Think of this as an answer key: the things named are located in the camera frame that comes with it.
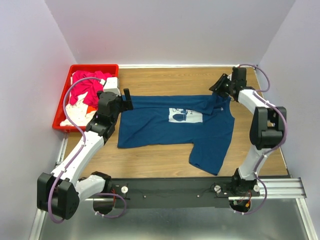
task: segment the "wall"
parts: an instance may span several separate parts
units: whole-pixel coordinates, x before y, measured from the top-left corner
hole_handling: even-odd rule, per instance
[[[79,63],[258,63],[294,0],[46,0]]]
[[[320,236],[320,2],[297,0],[264,54],[260,67],[271,89],[265,97],[287,109],[288,137],[282,147],[289,172],[301,177],[306,203]],[[261,87],[265,81],[259,75]]]
[[[36,184],[56,160],[51,128],[75,59],[43,0],[0,5],[0,239],[29,239]]]

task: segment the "shirt logo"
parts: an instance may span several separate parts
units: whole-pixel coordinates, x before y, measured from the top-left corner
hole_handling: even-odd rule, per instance
[[[202,113],[182,108],[169,108],[169,122],[189,124],[202,123]]]

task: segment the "pile of clothes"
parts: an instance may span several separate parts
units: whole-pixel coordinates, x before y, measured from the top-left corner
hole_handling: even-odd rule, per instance
[[[67,114],[78,126],[86,126],[92,119],[98,107],[99,98],[97,92],[103,91],[107,78],[111,78],[112,75],[101,71],[88,72],[79,70],[72,74],[71,85],[87,77],[95,77],[101,80],[88,79],[79,82],[70,91],[69,103],[66,105]],[[60,126],[72,126],[72,124],[66,119],[60,123]]]

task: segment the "gray floor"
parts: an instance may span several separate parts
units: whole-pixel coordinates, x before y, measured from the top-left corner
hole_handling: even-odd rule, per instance
[[[260,200],[253,200],[257,206]],[[62,224],[45,217],[41,240],[307,240],[295,199],[268,199],[251,215],[225,208],[128,209],[117,219],[95,216],[82,202]]]

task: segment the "red plastic basket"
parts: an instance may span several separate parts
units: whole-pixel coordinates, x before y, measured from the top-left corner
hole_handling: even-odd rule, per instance
[[[117,64],[76,64],[76,65],[72,65],[70,67],[69,73],[66,77],[65,84],[64,84],[64,87],[62,90],[59,105],[58,105],[58,108],[56,110],[56,113],[55,113],[55,116],[53,119],[53,124],[52,124],[52,127],[54,129],[57,129],[57,130],[60,130],[63,132],[67,132],[67,133],[78,132],[78,130],[74,126],[60,126],[60,123],[64,120],[66,120],[66,116],[65,116],[64,110],[63,110],[63,100],[64,100],[66,92],[68,91],[68,89],[71,86],[70,78],[71,78],[72,74],[78,70],[88,71],[88,72],[92,72],[92,73],[95,71],[101,71],[104,74],[109,73],[113,77],[118,77],[119,66]],[[82,130],[86,129],[85,126],[81,126],[80,128]]]

